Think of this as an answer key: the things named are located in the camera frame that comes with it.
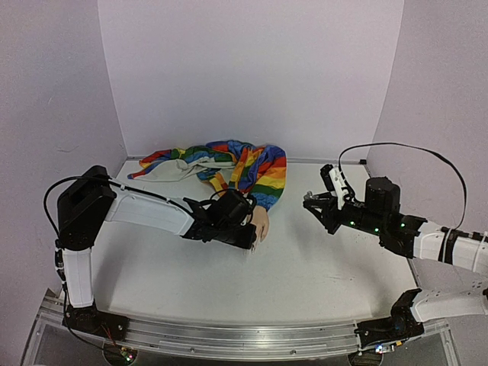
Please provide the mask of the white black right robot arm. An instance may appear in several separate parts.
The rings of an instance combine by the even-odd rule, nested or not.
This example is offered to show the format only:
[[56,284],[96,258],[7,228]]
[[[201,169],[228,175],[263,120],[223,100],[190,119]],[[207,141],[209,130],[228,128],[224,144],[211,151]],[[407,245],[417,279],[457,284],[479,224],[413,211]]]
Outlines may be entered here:
[[[341,226],[347,226],[376,236],[383,249],[401,257],[487,274],[486,233],[466,233],[400,213],[400,187],[386,177],[366,181],[363,201],[350,198],[344,179],[335,169],[324,182],[327,192],[307,193],[303,207],[327,233],[333,235]],[[388,345],[422,335],[429,320],[486,313],[486,290],[443,294],[415,288],[400,295],[388,317],[359,322],[355,334],[361,348],[376,347],[382,352]]]

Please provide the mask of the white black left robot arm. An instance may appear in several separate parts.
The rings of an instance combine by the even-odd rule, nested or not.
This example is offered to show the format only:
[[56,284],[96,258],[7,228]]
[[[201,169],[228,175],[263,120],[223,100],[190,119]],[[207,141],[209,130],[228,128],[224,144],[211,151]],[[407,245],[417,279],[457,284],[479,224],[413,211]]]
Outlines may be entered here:
[[92,286],[92,248],[106,222],[130,223],[199,242],[218,241],[250,250],[257,236],[251,219],[256,199],[221,190],[210,199],[170,198],[118,183],[105,167],[48,188],[69,187],[57,198],[57,217],[48,220],[56,234],[54,262],[65,294],[63,325],[70,331],[124,340],[127,317],[100,311]]

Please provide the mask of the mannequin hand with nails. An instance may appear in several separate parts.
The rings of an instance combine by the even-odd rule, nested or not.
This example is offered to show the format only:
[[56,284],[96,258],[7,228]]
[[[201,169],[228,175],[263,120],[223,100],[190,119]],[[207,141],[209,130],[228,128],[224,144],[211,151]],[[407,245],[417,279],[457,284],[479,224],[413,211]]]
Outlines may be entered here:
[[268,235],[270,227],[268,211],[264,207],[256,205],[247,222],[255,226],[254,244],[262,242]]

